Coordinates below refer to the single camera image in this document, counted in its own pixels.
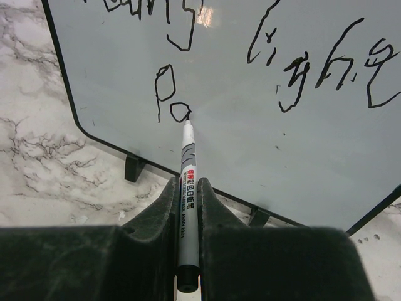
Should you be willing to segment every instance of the white marble countertop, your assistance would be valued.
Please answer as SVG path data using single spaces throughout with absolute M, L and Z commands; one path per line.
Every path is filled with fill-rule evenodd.
M 168 174 L 125 181 L 123 156 L 75 126 L 41 2 L 0 0 L 0 34 L 0 226 L 123 224 L 153 202 Z M 401 201 L 352 240 L 377 299 L 401 300 Z

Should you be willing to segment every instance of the white marker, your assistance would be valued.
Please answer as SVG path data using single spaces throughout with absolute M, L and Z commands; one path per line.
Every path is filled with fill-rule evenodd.
M 189 120 L 185 121 L 182 138 L 180 182 L 177 288 L 192 293 L 198 289 L 200 268 L 195 139 Z

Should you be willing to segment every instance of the marker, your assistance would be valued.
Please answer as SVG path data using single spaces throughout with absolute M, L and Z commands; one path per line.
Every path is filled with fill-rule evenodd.
M 178 232 L 177 288 L 183 293 L 198 289 L 199 241 L 197 174 L 194 128 L 187 119 L 181 151 L 180 221 Z

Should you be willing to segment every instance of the gray pattern on marker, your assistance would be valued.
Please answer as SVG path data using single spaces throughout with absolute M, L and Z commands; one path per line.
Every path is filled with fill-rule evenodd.
M 185 146 L 181 152 L 181 172 L 188 165 L 196 166 L 195 144 L 191 143 Z

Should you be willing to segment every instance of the whiteboard stand foot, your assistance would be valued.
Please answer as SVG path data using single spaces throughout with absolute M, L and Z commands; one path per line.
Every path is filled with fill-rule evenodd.
M 137 157 L 127 155 L 125 158 L 125 175 L 124 179 L 136 183 L 140 173 L 145 167 L 146 162 L 138 159 Z
M 263 227 L 269 220 L 270 214 L 260 208 L 252 208 L 248 226 Z

